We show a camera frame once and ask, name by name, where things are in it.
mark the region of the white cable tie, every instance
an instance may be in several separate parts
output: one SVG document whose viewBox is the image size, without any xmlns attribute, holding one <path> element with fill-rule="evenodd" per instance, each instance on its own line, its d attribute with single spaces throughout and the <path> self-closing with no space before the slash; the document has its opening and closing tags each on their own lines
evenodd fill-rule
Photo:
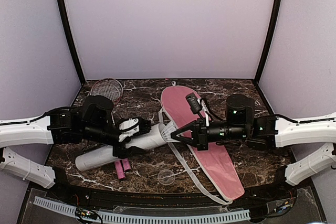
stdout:
<svg viewBox="0 0 336 224">
<path fill-rule="evenodd" d="M 163 123 L 163 109 L 162 108 L 159 111 L 159 122 Z"/>
<path fill-rule="evenodd" d="M 26 174 L 26 176 L 24 176 L 22 178 L 22 180 L 26 180 L 26 178 L 28 177 L 28 175 L 30 174 L 30 171 L 32 169 L 32 161 L 29 159 L 29 169 L 28 169 L 28 173 Z"/>
<path fill-rule="evenodd" d="M 311 154 L 308 155 L 308 167 L 309 167 L 315 174 L 317 174 L 317 172 L 314 170 L 314 168 L 311 167 L 311 165 L 310 165 L 310 157 L 311 157 Z"/>
<path fill-rule="evenodd" d="M 210 126 L 210 124 L 209 124 L 209 115 L 208 115 L 208 113 L 205 113 L 205 124 L 206 124 L 207 127 Z"/>
</svg>

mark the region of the white plastic tube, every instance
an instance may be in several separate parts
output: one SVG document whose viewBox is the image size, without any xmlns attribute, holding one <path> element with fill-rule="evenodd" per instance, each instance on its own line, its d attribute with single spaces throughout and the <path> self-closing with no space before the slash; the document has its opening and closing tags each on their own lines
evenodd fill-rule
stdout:
<svg viewBox="0 0 336 224">
<path fill-rule="evenodd" d="M 126 144 L 126 148 L 136 146 L 144 150 L 151 150 L 166 144 L 161 136 L 163 129 L 163 123 L 152 126 L 152 130 L 148 134 L 133 137 L 132 140 Z M 78 156 L 76 158 L 76 167 L 83 172 L 113 163 L 117 160 L 119 160 L 119 158 L 113 156 L 113 146 L 107 145 Z"/>
</svg>

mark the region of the white wall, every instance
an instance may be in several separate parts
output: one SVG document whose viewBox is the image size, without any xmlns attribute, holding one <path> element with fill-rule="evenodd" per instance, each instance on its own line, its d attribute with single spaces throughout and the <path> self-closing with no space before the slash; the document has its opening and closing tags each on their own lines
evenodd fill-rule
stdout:
<svg viewBox="0 0 336 224">
<path fill-rule="evenodd" d="M 69 105 L 80 88 L 56 0 L 0 0 L 0 119 Z M 13 147 L 44 163 L 49 146 Z M 1 223 L 13 224 L 27 182 L 0 172 Z"/>
<path fill-rule="evenodd" d="M 260 85 L 275 112 L 290 117 L 336 111 L 336 0 L 282 0 Z M 319 145 L 294 148 L 298 159 Z M 336 172 L 313 177 L 327 219 L 336 223 Z"/>
<path fill-rule="evenodd" d="M 66 0 L 87 79 L 253 78 L 273 0 Z"/>
</svg>

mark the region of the red wire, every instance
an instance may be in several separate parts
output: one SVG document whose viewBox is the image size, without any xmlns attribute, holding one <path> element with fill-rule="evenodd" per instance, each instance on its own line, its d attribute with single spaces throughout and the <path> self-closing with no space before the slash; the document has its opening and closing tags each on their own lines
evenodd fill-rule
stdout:
<svg viewBox="0 0 336 224">
<path fill-rule="evenodd" d="M 75 197 L 77 198 L 77 206 L 79 206 L 79 198 L 78 198 L 77 194 L 75 194 Z"/>
</svg>

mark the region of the lavender wall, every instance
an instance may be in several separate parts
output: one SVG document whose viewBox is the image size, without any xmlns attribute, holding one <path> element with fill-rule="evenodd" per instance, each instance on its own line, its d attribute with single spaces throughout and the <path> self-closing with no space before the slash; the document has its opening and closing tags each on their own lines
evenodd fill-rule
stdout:
<svg viewBox="0 0 336 224">
<path fill-rule="evenodd" d="M 282 0 L 261 88 L 277 113 L 290 117 L 336 111 L 336 0 Z M 298 159 L 319 145 L 295 146 Z M 336 173 L 313 176 L 330 223 L 336 222 Z"/>
<path fill-rule="evenodd" d="M 0 118 L 36 116 L 69 105 L 80 88 L 56 0 L 0 0 Z M 13 147 L 44 163 L 49 146 Z M 1 223 L 13 224 L 27 182 L 0 172 Z"/>
<path fill-rule="evenodd" d="M 87 79 L 253 78 L 273 0 L 66 0 Z"/>
</svg>

